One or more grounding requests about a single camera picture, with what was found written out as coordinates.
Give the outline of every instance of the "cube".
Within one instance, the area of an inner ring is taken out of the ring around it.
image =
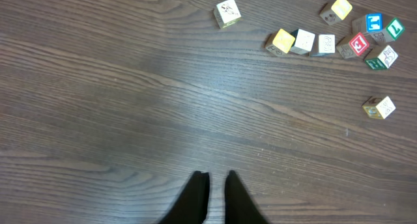
[[[352,21],[352,32],[354,35],[359,32],[364,35],[368,35],[369,33],[379,32],[382,29],[381,13],[367,14]]]
[[[214,9],[214,16],[219,23],[220,29],[238,22],[242,17],[235,0],[226,0],[223,3],[217,4]]]
[[[358,57],[366,51],[369,47],[369,42],[365,36],[359,32],[357,35],[345,37],[337,46],[336,49],[340,52],[344,59]]]
[[[395,105],[390,97],[372,96],[362,107],[370,118],[385,119],[395,110]]]
[[[315,34],[305,31],[303,29],[297,29],[291,33],[295,37],[295,42],[290,51],[299,55],[307,54],[311,51]]]
[[[396,41],[404,31],[404,25],[398,18],[384,15],[382,19],[382,30],[378,33],[372,33],[371,36],[379,45],[383,45]]]
[[[288,53],[291,46],[294,44],[295,37],[290,35],[287,31],[280,29],[278,32],[271,35],[265,44],[265,48],[276,56]]]
[[[336,0],[334,3],[328,3],[321,10],[320,16],[327,24],[334,25],[344,20],[352,8],[347,0]]]
[[[387,70],[397,58],[398,54],[387,45],[385,48],[374,48],[365,58],[365,63],[373,70]]]
[[[333,54],[336,50],[336,36],[334,35],[318,35],[315,39],[315,45],[309,53],[310,57],[320,57]]]

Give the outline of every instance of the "dark wood tabletop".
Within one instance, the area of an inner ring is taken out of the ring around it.
[[[0,0],[0,223],[155,223],[195,170],[223,223],[236,170],[271,223],[417,223],[415,0]],[[351,34],[370,12],[405,32],[386,71],[339,53],[275,57],[278,29]],[[361,105],[389,96],[370,119]]]

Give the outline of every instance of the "black object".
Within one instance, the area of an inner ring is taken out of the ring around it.
[[[210,193],[208,173],[194,172],[160,224],[202,224]],[[267,224],[235,171],[225,181],[225,224]]]

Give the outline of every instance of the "red block face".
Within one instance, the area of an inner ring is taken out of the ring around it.
[[[352,40],[349,42],[353,51],[360,56],[368,47],[369,42],[367,42],[365,36],[359,32]]]

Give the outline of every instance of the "blue block face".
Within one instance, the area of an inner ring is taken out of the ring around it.
[[[366,15],[366,30],[371,32],[378,32],[382,29],[382,14],[381,13],[373,13]]]

